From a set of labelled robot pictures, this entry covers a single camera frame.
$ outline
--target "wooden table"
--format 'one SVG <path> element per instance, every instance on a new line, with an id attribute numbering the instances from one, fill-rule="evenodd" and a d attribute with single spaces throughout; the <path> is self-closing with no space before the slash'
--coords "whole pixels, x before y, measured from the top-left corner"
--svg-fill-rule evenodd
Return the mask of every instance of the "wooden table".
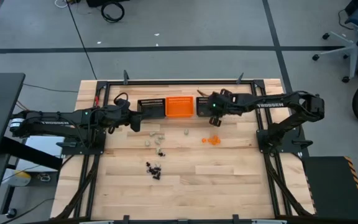
<path id="1" fill-rule="evenodd" d="M 76 110 L 92 107 L 97 81 L 82 81 Z M 266 79 L 267 94 L 283 93 L 279 79 Z M 122 92 L 129 95 L 131 109 L 137 100 L 166 96 L 199 96 L 197 90 L 209 94 L 226 88 L 234 93 L 250 93 L 250 85 L 137 85 L 113 86 L 109 104 Z M 271 110 L 274 122 L 289 116 L 286 108 Z M 273 218 L 272 203 L 263 155 L 255 136 L 255 112 L 225 116 L 220 128 L 208 123 L 209 118 L 145 120 L 138 133 L 120 127 L 106 139 L 100 158 L 93 201 L 92 220 L 231 219 Z M 183 134 L 189 129 L 189 135 Z M 154 138 L 149 132 L 165 136 L 155 153 Z M 219 145 L 202 143 L 203 138 L 218 135 Z M 145 147 L 145 141 L 152 145 Z M 303 166 L 293 154 L 281 154 L 288 188 L 307 211 L 314 213 Z M 58 215 L 78 188 L 83 156 L 75 156 L 62 171 L 51 217 Z M 162 166 L 161 180 L 146 173 L 145 163 Z M 280 211 L 284 214 L 282 195 L 276 185 Z M 81 214 L 85 214 L 87 194 Z"/>

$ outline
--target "gray floor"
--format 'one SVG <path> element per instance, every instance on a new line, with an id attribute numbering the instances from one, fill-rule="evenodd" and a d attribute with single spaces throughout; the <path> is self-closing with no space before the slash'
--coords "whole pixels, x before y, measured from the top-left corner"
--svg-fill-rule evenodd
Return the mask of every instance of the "gray floor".
<path id="1" fill-rule="evenodd" d="M 59 9 L 53 2 L 5 1 L 0 9 L 0 49 L 80 48 L 68 9 Z M 337 12 L 348 2 L 268 0 L 280 45 L 339 45 L 321 40 L 330 30 L 352 37 L 352 32 L 337 24 Z M 86 47 L 273 45 L 261 0 L 131 0 L 123 5 L 126 15 L 117 24 L 106 23 L 85 1 L 72 6 Z M 306 138 L 314 141 L 310 154 L 350 156 L 358 172 L 358 121 L 351 110 L 358 78 L 343 84 L 349 62 L 340 55 L 314 62 L 313 54 L 283 52 L 292 88 L 320 93 L 326 101 L 326 118 L 304 125 Z M 282 77 L 275 51 L 103 52 L 89 53 L 89 57 L 100 79 L 122 78 L 124 69 L 131 78 L 143 79 L 236 78 L 242 72 L 244 78 Z M 24 72 L 26 83 L 67 90 L 76 90 L 80 80 L 93 79 L 84 53 L 0 54 L 0 72 Z M 71 111 L 76 94 L 25 86 L 19 99 L 32 110 Z M 19 213 L 26 211 L 53 197 L 54 191 L 53 187 L 24 187 L 15 192 L 12 206 Z M 12 223 L 46 220 L 51 206 L 47 202 Z"/>

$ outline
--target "plastic basket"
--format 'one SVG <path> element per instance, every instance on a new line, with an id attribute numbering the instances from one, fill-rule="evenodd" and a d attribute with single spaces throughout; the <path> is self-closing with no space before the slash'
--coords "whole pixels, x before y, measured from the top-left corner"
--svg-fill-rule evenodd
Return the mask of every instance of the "plastic basket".
<path id="1" fill-rule="evenodd" d="M 165 112 L 169 118 L 188 118 L 194 115 L 192 96 L 167 97 Z"/>
<path id="2" fill-rule="evenodd" d="M 208 109 L 208 97 L 196 98 L 196 110 L 197 116 L 208 117 L 212 115 L 212 112 Z"/>
<path id="3" fill-rule="evenodd" d="M 144 119 L 165 118 L 165 99 L 138 100 L 137 110 L 144 114 Z"/>

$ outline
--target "orange basket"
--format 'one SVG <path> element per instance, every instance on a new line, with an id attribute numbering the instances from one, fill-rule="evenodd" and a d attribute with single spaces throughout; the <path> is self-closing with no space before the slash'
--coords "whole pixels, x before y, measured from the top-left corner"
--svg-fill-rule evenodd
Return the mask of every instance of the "orange basket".
<path id="1" fill-rule="evenodd" d="M 194 114 L 192 96 L 171 96 L 167 97 L 165 113 L 169 118 L 188 118 Z"/>

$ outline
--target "black metal frame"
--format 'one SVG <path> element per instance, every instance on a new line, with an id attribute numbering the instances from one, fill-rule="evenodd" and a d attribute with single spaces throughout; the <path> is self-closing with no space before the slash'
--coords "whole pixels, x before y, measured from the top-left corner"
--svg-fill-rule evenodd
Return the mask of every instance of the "black metal frame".
<path id="1" fill-rule="evenodd" d="M 147 80 L 147 81 L 140 81 L 140 80 L 129 80 L 126 79 L 126 82 L 122 82 L 122 81 L 98 81 L 96 84 L 96 93 L 95 93 L 95 100 L 94 100 L 94 104 L 93 106 L 97 106 L 97 103 L 100 99 L 100 94 L 101 94 L 101 90 L 105 89 L 104 91 L 104 99 L 103 99 L 103 105 L 107 105 L 108 101 L 109 101 L 109 93 L 110 93 L 110 89 L 113 85 L 250 85 L 251 87 L 251 92 L 253 95 L 257 94 L 257 87 L 260 88 L 260 92 L 262 95 L 266 95 L 266 89 L 265 89 L 265 85 L 264 85 L 264 81 L 263 80 L 241 80 L 240 82 L 238 80 Z M 256 117 L 257 117 L 257 122 L 258 122 L 258 128 L 259 129 L 263 129 L 263 122 L 262 122 L 262 116 L 260 114 L 260 110 L 256 109 L 255 110 L 256 113 Z M 265 114 L 266 114 L 266 119 L 267 119 L 267 123 L 271 124 L 272 123 L 272 117 L 270 114 L 270 110 L 268 108 L 265 108 Z M 84 181 L 85 181 L 85 177 L 86 177 L 86 173 L 88 170 L 88 164 L 89 164 L 89 156 L 84 156 L 83 159 L 83 165 L 81 168 L 81 176 L 80 176 L 80 183 L 79 183 L 79 187 L 83 185 Z M 267 161 L 267 159 L 270 159 L 270 156 L 268 154 L 264 154 L 264 159 L 265 159 L 265 163 Z M 276 163 L 276 169 L 277 169 L 277 174 L 278 176 L 281 178 L 281 180 L 285 183 L 285 179 L 284 179 L 284 174 L 283 174 L 283 169 L 282 169 L 282 164 L 281 164 L 281 160 L 280 160 L 280 155 L 279 153 L 276 153 L 276 155 L 274 156 L 275 159 L 275 163 Z M 94 156 L 94 163 L 96 163 L 96 168 L 99 166 L 99 160 L 100 160 L 100 155 L 95 155 Z M 273 212 L 275 217 L 280 215 L 280 209 L 278 207 L 278 200 L 277 200 L 277 192 L 275 189 L 275 182 L 274 180 L 271 178 L 271 176 L 269 176 L 268 173 L 266 173 L 267 178 L 268 178 L 268 184 L 269 184 L 269 189 L 270 189 L 270 196 L 272 198 L 272 207 L 273 207 Z M 95 187 L 96 187 L 96 178 L 97 175 L 95 175 L 95 177 L 92 179 L 91 183 L 90 183 L 90 187 L 89 187 L 89 194 L 88 194 L 88 201 L 86 204 L 86 218 L 91 218 L 91 214 L 92 214 L 92 207 L 93 207 L 93 198 L 94 198 L 94 191 L 95 191 Z M 285 198 L 284 194 L 283 194 L 283 201 L 285 203 L 285 213 L 286 215 L 292 215 L 291 213 L 291 206 L 288 203 L 287 199 Z M 78 204 L 76 205 L 75 209 L 74 209 L 74 217 L 78 218 L 80 216 L 80 210 L 81 210 L 81 199 L 78 202 Z M 219 222 L 219 223 L 233 223 L 234 220 L 236 220 L 236 222 L 238 223 L 250 223 L 250 219 L 247 220 L 240 220 L 238 219 L 238 216 L 236 219 L 232 219 L 232 220 L 192 220 L 191 222 L 198 222 L 198 223 L 205 223 L 205 222 Z M 157 221 L 162 223 L 166 223 L 169 222 L 170 220 L 159 220 Z M 155 223 L 155 221 L 153 220 L 144 220 L 144 223 L 147 222 L 153 222 Z M 172 220 L 173 223 L 178 223 L 178 220 Z"/>

